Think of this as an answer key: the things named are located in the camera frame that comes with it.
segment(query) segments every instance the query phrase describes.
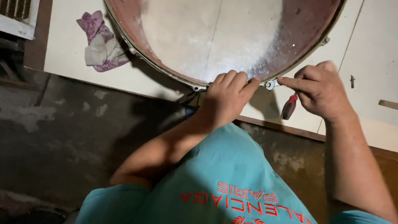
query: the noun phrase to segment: drum hoop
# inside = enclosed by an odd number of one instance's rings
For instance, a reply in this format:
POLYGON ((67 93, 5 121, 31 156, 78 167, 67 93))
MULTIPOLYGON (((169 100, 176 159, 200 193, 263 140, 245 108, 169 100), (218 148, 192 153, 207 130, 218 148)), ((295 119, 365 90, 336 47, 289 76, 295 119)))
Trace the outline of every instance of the drum hoop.
MULTIPOLYGON (((197 82, 197 81, 192 81, 185 79, 183 77, 180 77, 167 69, 164 69, 161 65, 157 64, 156 62, 152 61, 149 59, 145 53, 142 53, 142 49, 139 47, 139 45, 130 37, 130 35, 126 35, 126 30, 121 26, 121 22, 117 18, 117 14, 115 13, 114 9, 112 8, 112 4, 109 2, 109 0, 104 0, 105 1, 105 6, 108 10, 109 16, 112 19, 112 22, 115 24, 118 32, 122 36, 124 42, 129 47, 129 51, 136 55, 138 58, 143 59, 145 62, 147 62, 149 65, 154 67, 157 71, 165 74, 169 78, 176 80, 180 83, 183 83, 187 86, 189 86, 193 91, 195 92, 205 92, 210 85, 210 83, 204 83, 204 82, 197 82)), ((323 46, 327 43, 326 39, 328 39, 328 34, 332 31, 333 27, 336 25, 337 21, 339 20, 341 13, 344 9, 345 4, 347 3, 347 0, 341 0, 339 6, 336 9, 335 14, 333 15, 332 19, 330 20, 330 23, 328 26, 325 28, 324 32, 321 34, 320 38, 308 49, 306 53, 303 54, 302 57, 298 58, 292 65, 284 68, 282 71, 278 72, 274 76, 271 76, 263 81, 261 81, 260 86, 265 87, 265 83, 270 80, 274 80, 293 68, 295 68, 297 65, 302 63, 307 57, 309 57, 315 50, 318 49, 318 47, 323 46)))

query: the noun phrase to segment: teal t-shirt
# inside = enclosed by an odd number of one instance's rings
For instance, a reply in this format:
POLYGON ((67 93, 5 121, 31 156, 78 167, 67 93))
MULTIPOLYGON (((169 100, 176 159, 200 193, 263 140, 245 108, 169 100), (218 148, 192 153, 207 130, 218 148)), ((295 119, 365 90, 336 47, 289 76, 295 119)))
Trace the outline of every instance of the teal t-shirt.
MULTIPOLYGON (((262 148, 230 123, 194 147, 152 191, 123 184, 93 190, 76 223, 316 224, 262 148)), ((387 224, 361 211, 331 223, 387 224)))

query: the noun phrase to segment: hand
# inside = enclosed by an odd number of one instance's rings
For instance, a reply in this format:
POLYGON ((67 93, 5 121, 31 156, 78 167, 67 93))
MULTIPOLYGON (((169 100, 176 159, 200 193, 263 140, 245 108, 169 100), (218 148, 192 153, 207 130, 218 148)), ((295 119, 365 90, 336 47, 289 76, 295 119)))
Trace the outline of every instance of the hand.
POLYGON ((295 74, 294 79, 280 77, 278 83, 296 90, 302 106, 328 122, 355 114, 331 61, 307 65, 295 74))
POLYGON ((247 82, 247 74, 234 70, 217 76, 209 86, 196 115, 213 130, 235 120, 260 85, 258 78, 247 82))

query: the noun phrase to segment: metal grate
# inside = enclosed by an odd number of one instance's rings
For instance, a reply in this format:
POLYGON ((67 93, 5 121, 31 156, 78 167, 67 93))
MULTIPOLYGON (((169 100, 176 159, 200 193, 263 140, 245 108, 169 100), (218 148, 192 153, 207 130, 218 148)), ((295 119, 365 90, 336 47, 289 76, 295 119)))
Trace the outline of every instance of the metal grate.
POLYGON ((22 21, 29 17, 31 0, 0 0, 0 14, 22 21))

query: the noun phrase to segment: person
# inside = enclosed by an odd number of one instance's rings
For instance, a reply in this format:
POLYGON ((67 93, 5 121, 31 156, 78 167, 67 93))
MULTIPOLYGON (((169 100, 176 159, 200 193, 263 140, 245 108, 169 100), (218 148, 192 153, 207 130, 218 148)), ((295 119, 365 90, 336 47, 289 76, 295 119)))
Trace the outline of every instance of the person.
MULTIPOLYGON (((93 190, 77 223, 315 224, 262 148, 231 122, 260 83, 244 72, 220 74, 198 111, 134 151, 93 190)), ((330 61, 280 77, 303 107, 326 123, 325 178, 333 224, 398 224, 359 117, 330 61)))

